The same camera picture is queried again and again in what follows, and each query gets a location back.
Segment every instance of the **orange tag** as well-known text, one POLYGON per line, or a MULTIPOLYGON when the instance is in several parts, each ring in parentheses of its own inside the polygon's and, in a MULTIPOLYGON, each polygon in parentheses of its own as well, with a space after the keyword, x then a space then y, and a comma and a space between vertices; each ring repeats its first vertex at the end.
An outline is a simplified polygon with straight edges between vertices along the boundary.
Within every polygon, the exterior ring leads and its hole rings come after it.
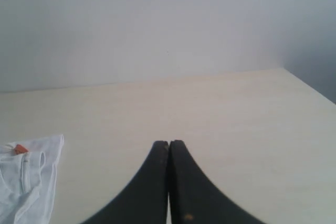
POLYGON ((16 155, 18 154, 24 154, 26 152, 28 152, 28 150, 26 148, 24 148, 22 145, 17 144, 14 148, 14 152, 16 155))

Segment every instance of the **white fabric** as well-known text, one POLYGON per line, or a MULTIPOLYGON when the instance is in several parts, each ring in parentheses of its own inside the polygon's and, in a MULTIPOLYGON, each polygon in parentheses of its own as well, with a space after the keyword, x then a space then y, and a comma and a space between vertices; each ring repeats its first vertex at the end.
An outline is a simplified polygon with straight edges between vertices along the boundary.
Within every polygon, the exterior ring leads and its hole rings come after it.
POLYGON ((47 224, 54 206, 62 135, 0 147, 0 224, 47 224), (15 155, 21 144, 28 153, 15 155))

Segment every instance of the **light wooden table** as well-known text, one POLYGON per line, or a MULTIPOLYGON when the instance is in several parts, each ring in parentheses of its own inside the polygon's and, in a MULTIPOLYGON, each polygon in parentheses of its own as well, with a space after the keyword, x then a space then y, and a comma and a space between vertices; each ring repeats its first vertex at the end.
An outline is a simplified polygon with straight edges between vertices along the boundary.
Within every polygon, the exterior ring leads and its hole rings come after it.
POLYGON ((174 139, 266 223, 336 223, 336 106, 283 69, 0 95, 0 143, 59 133, 51 224, 86 220, 174 139))

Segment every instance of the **black object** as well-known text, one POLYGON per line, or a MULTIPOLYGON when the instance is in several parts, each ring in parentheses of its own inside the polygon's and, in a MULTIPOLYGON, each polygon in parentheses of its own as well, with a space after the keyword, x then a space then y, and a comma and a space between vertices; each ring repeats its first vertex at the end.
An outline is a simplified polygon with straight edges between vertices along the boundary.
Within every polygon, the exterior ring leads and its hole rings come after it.
POLYGON ((143 165, 116 198, 83 224, 164 224, 169 145, 154 142, 143 165))
POLYGON ((218 190, 183 141, 170 143, 169 198, 173 224, 262 224, 218 190))

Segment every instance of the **black plastic piece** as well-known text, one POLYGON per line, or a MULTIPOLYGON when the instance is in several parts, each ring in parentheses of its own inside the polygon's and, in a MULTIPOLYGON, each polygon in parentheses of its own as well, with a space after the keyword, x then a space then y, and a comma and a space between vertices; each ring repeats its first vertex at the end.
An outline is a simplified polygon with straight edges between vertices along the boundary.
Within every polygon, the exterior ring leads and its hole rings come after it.
POLYGON ((114 200, 83 224, 164 224, 169 145, 154 142, 139 171, 114 200))
POLYGON ((170 143, 169 198, 172 224, 262 224, 205 176, 183 141, 170 143))

